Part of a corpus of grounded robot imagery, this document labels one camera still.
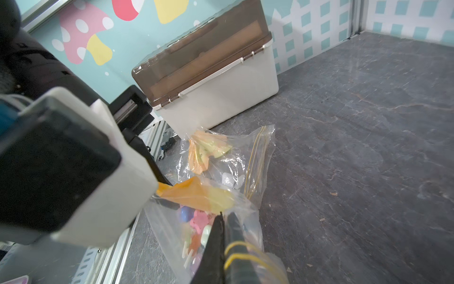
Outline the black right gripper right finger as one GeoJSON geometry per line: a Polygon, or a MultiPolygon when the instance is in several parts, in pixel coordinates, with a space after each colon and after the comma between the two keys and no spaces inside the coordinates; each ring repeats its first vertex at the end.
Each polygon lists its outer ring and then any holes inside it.
{"type": "Polygon", "coordinates": [[[255,256],[246,243],[255,241],[254,234],[236,213],[230,213],[225,221],[225,283],[260,284],[253,261],[255,256]]]}

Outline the yellow duck ziploc bag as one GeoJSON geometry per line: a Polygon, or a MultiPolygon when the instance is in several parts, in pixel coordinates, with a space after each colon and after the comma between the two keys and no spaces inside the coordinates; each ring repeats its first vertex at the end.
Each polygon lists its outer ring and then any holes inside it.
{"type": "Polygon", "coordinates": [[[246,243],[261,284],[286,284],[282,261],[264,250],[258,208],[244,194],[207,178],[193,177],[173,186],[159,183],[144,208],[155,237],[180,284],[190,284],[202,260],[214,219],[230,213],[254,234],[246,243]]]}

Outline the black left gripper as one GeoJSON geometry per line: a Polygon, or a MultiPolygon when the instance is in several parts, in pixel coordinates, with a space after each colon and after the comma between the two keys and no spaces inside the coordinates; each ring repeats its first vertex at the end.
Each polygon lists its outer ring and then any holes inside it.
{"type": "Polygon", "coordinates": [[[131,85],[108,108],[127,144],[146,159],[159,182],[169,185],[170,182],[158,168],[150,149],[139,138],[154,120],[151,115],[153,108],[144,93],[136,85],[131,85]]]}

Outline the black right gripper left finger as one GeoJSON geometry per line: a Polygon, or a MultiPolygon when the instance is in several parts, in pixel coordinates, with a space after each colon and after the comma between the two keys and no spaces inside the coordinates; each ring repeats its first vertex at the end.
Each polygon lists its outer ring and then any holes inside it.
{"type": "Polygon", "coordinates": [[[191,284],[224,284],[225,223],[223,215],[214,219],[207,246],[191,284]]]}

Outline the clear ziploc bag with candies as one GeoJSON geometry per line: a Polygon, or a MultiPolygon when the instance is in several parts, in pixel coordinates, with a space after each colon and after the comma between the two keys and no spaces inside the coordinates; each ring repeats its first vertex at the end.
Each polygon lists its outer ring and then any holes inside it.
{"type": "Polygon", "coordinates": [[[208,178],[244,194],[260,208],[274,150],[273,124],[240,136],[199,129],[182,141],[176,156],[176,181],[208,178]]]}

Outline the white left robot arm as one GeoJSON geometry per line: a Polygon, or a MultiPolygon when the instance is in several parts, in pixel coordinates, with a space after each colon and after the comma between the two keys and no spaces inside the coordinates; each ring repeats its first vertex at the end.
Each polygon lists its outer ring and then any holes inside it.
{"type": "Polygon", "coordinates": [[[168,180],[108,104],[1,2],[1,241],[108,248],[168,180]]]}

